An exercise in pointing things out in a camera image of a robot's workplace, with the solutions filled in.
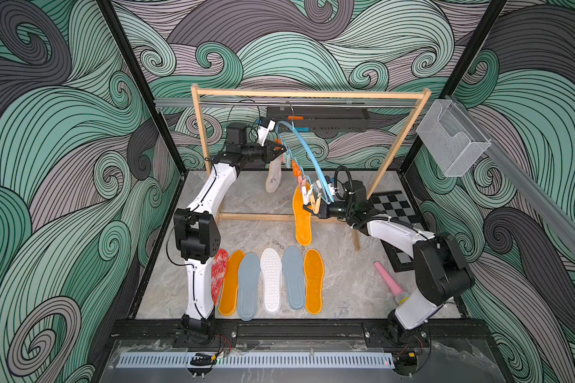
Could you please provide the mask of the beige insole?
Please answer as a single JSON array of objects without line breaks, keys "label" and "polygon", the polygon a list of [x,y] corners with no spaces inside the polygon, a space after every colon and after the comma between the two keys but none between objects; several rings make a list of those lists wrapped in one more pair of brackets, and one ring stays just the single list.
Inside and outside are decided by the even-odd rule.
[{"label": "beige insole", "polygon": [[265,190],[267,193],[274,193],[280,186],[282,178],[282,159],[274,159],[268,166],[268,176],[265,181]]}]

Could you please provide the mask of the blue clip hanger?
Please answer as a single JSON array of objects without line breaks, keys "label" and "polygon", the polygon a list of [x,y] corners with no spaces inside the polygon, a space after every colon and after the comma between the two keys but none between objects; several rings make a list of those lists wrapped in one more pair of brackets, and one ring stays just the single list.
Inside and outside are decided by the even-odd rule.
[{"label": "blue clip hanger", "polygon": [[[279,132],[279,128],[280,127],[285,127],[289,130],[289,132],[291,132],[292,134],[295,135],[295,137],[297,138],[298,142],[300,143],[300,145],[303,148],[303,151],[306,153],[306,158],[308,159],[308,161],[311,163],[313,169],[316,172],[318,181],[319,181],[319,196],[321,197],[321,199],[327,203],[334,203],[334,202],[330,202],[327,200],[327,197],[324,195],[324,191],[322,190],[322,185],[321,185],[321,181],[323,180],[323,178],[325,177],[321,167],[319,166],[319,163],[313,153],[313,151],[311,151],[311,148],[309,147],[308,143],[306,142],[306,140],[302,137],[302,135],[300,134],[300,130],[297,129],[294,124],[292,123],[288,123],[287,121],[278,121],[276,123],[277,127],[276,127],[276,132],[279,136],[279,139],[282,140],[282,142],[285,143],[284,138],[281,136],[281,133]],[[285,143],[284,146],[287,148],[287,151],[290,155],[290,158],[292,160],[294,160],[296,162],[296,166],[298,167],[298,169],[300,169],[301,172],[304,172],[304,167],[299,163],[298,158],[293,154],[293,151],[290,149],[290,147]]]}]

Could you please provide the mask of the orange insole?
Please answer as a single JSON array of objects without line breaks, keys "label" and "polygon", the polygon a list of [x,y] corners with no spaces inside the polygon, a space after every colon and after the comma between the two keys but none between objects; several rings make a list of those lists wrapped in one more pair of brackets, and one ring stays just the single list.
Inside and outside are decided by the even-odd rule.
[{"label": "orange insole", "polygon": [[323,309],[323,289],[325,267],[321,254],[315,249],[307,250],[303,271],[305,277],[305,309],[309,314],[317,315]]},{"label": "orange insole", "polygon": [[242,250],[237,250],[227,259],[226,270],[217,301],[217,308],[222,316],[229,317],[236,312],[239,289],[239,268],[244,257],[245,253]]},{"label": "orange insole", "polygon": [[301,188],[296,187],[292,197],[292,210],[295,220],[295,238],[298,244],[306,247],[312,242],[311,213],[303,208]]}]

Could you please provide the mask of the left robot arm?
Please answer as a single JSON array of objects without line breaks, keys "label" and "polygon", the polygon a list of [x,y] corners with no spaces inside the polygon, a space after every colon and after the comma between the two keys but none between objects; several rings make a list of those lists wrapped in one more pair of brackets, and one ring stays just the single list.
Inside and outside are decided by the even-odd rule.
[{"label": "left robot arm", "polygon": [[215,326],[211,322],[215,309],[212,263],[220,250],[221,235],[217,226],[220,205],[246,164],[252,161],[269,164],[286,152],[284,145],[268,139],[275,127],[275,121],[261,120],[257,140],[249,142],[246,124],[229,124],[227,143],[209,160],[211,170],[203,188],[187,208],[175,211],[175,244],[188,278],[188,306],[182,324],[201,342],[210,342],[215,337]]}]

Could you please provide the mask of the red patterned insole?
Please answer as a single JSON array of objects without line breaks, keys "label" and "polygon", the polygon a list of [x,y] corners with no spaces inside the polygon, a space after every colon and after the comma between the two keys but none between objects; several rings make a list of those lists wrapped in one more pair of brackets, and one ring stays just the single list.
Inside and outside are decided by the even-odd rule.
[{"label": "red patterned insole", "polygon": [[217,304],[228,269],[228,252],[220,249],[212,260],[212,301]]}]

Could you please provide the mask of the white insole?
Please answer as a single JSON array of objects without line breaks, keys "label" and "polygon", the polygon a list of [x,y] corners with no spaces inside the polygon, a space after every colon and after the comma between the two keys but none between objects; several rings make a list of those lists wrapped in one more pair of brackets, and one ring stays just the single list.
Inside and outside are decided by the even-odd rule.
[{"label": "white insole", "polygon": [[260,269],[264,281],[264,309],[270,314],[275,314],[281,306],[282,283],[282,261],[275,249],[269,247],[263,250]]}]

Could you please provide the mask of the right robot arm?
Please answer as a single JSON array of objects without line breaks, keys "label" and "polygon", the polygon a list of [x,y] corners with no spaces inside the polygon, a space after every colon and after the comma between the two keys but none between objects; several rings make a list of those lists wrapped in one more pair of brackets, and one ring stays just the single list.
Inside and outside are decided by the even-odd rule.
[{"label": "right robot arm", "polygon": [[471,289],[474,273],[458,241],[448,233],[424,231],[375,207],[364,183],[344,166],[332,177],[317,169],[319,180],[305,192],[298,207],[321,220],[336,218],[354,231],[379,239],[410,257],[415,290],[388,315],[386,337],[392,345],[407,344],[416,331],[450,299]]}]

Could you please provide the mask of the grey blue insole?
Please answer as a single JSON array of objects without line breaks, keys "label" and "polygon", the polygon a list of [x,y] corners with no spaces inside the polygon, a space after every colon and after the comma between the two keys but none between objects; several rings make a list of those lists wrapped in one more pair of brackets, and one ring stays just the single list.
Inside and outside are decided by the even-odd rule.
[{"label": "grey blue insole", "polygon": [[287,301],[293,310],[302,310],[305,306],[305,280],[303,255],[295,246],[287,247],[282,257],[284,285]]},{"label": "grey blue insole", "polygon": [[260,258],[256,253],[247,253],[238,270],[237,311],[243,321],[250,321],[257,314],[259,279]]}]

